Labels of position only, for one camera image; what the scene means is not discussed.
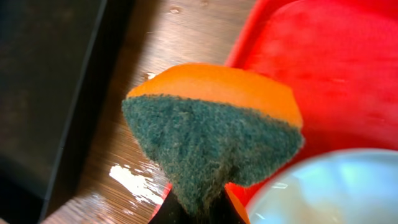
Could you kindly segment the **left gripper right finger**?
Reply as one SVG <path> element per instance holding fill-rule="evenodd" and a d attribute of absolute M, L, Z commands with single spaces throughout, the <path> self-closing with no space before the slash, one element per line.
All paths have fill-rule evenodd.
<path fill-rule="evenodd" d="M 214 201 L 215 224 L 247 224 L 245 207 L 232 191 L 224 188 Z"/>

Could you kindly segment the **white plate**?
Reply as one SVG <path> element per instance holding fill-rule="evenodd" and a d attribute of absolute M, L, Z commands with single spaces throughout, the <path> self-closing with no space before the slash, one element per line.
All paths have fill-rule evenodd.
<path fill-rule="evenodd" d="M 275 176 L 247 206 L 255 224 L 397 224 L 397 152 L 346 149 Z"/>

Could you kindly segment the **green orange sponge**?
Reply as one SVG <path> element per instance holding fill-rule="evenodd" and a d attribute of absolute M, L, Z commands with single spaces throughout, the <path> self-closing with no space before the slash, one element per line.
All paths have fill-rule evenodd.
<path fill-rule="evenodd" d="M 176 65 L 133 88 L 122 111 L 189 215 L 207 214 L 228 183 L 263 181 L 304 144 L 292 90 L 237 68 Z"/>

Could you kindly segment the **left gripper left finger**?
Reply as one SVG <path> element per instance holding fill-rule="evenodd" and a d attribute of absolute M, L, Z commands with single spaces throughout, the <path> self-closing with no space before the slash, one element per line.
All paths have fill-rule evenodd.
<path fill-rule="evenodd" d="M 187 224 L 189 221 L 189 215 L 185 212 L 171 190 L 148 224 Z"/>

